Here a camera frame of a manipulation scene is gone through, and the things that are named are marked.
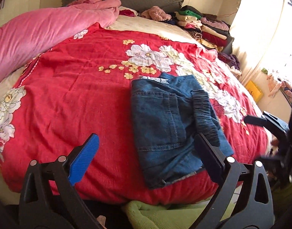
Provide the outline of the cream bed sheet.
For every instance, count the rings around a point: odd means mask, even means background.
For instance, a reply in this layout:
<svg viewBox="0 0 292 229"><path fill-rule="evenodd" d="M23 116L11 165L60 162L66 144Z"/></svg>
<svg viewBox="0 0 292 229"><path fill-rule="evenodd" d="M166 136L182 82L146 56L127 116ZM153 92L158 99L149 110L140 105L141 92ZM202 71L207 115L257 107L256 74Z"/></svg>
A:
<svg viewBox="0 0 292 229"><path fill-rule="evenodd" d="M120 16L116 22L107 27L107 29L119 31L138 31L141 33L154 34L165 40L195 44L199 49L205 49L205 46L201 45L200 41L193 39L193 37L183 29L161 22L150 21L141 17L130 18L126 16ZM233 88L236 92L238 92L239 97L242 98L246 90L231 73L231 69L220 60L217 60L217 65L219 65L225 77L229 78L229 81L227 81L227 86ZM14 86L15 82L19 79L24 69L25 66L18 68L0 82L0 99L6 92L10 90L12 86ZM16 204L19 201L19 194L9 189L4 178L2 177L1 170L0 200L5 204Z"/></svg>

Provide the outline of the red floral bedspread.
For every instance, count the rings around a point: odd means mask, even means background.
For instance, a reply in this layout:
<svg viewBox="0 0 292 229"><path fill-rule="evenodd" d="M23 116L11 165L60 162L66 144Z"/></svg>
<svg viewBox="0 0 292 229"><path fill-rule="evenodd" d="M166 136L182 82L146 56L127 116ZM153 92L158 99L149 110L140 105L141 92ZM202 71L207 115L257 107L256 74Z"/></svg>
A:
<svg viewBox="0 0 292 229"><path fill-rule="evenodd" d="M194 203L216 185L201 171L162 188L145 184L134 144L132 81L193 74L209 94L234 157L251 163L267 150L270 135L246 125L259 115L252 97L227 86L215 51L138 31L115 31L98 24L81 39L69 38L30 61L0 102L0 170L19 192L31 160L49 162L68 154L91 133L99 151L76 189L83 198L121 204Z"/></svg>

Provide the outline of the cream window curtain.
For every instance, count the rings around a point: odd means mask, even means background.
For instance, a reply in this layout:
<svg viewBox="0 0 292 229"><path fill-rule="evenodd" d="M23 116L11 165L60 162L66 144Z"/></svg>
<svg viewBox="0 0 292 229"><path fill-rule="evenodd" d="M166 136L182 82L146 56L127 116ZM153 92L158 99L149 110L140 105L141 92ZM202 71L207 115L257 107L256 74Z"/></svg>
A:
<svg viewBox="0 0 292 229"><path fill-rule="evenodd" d="M263 68L274 69L292 50L290 0L241 0L230 29L233 53L246 85Z"/></svg>

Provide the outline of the blue denim pants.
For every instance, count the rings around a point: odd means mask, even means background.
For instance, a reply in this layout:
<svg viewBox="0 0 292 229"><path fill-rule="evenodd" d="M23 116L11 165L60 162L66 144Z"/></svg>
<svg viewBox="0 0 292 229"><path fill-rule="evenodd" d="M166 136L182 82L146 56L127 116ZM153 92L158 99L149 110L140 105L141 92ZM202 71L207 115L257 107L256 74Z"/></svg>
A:
<svg viewBox="0 0 292 229"><path fill-rule="evenodd" d="M193 75L162 73L133 80L131 111L134 144L150 189L173 184L202 169L196 151L198 133L225 156L233 155L209 95Z"/></svg>

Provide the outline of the green fleece robe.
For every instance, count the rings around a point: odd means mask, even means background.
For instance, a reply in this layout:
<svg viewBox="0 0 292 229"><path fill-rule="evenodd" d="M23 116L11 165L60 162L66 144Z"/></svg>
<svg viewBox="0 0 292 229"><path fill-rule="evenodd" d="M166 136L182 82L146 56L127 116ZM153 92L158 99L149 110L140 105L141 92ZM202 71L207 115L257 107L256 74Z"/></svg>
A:
<svg viewBox="0 0 292 229"><path fill-rule="evenodd" d="M273 192L274 228L292 228L292 183ZM131 201L122 210L133 228L189 228L201 215L208 201L191 205L149 205Z"/></svg>

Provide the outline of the pile of folded clothes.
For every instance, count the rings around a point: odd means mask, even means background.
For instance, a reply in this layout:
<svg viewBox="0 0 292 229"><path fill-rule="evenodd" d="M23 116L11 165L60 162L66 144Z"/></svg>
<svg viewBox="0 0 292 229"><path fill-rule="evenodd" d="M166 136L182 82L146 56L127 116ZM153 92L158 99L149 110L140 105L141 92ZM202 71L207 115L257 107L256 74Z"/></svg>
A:
<svg viewBox="0 0 292 229"><path fill-rule="evenodd" d="M229 33L229 25L217 16L203 14L192 6L183 6L175 12L177 25L205 48L230 54L234 38Z"/></svg>

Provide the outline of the pink velvet quilt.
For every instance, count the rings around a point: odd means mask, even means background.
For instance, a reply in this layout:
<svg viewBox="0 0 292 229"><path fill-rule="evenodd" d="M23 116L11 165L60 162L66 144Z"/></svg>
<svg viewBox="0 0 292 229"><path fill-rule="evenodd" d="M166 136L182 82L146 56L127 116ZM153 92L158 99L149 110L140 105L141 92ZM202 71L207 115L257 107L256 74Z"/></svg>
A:
<svg viewBox="0 0 292 229"><path fill-rule="evenodd" d="M0 82L30 59L99 23L113 24L120 0L75 0L66 7L42 8L16 16L0 27Z"/></svg>

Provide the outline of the pink fuzzy garment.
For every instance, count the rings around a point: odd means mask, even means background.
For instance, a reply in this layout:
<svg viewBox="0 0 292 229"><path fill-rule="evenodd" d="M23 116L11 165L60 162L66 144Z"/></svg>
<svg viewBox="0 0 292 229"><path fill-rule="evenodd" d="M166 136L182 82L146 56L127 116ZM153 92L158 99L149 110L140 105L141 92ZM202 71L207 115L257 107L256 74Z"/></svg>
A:
<svg viewBox="0 0 292 229"><path fill-rule="evenodd" d="M172 18L171 15L165 13L158 6L153 6L150 9L145 10L144 12L141 13L141 16L143 18L146 18L146 19L149 19L149 20L158 21L158 22L171 20L171 18Z"/></svg>

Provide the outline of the yellow box on floor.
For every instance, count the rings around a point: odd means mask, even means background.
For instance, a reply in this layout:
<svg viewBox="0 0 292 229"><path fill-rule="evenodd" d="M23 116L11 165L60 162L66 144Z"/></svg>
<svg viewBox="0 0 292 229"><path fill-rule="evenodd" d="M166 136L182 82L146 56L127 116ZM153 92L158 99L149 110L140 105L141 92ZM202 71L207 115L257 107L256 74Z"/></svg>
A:
<svg viewBox="0 0 292 229"><path fill-rule="evenodd" d="M248 81L248 83L245 85L245 88L250 93L250 95L253 97L255 103L258 103L261 98L263 97L263 92L256 86L253 81Z"/></svg>

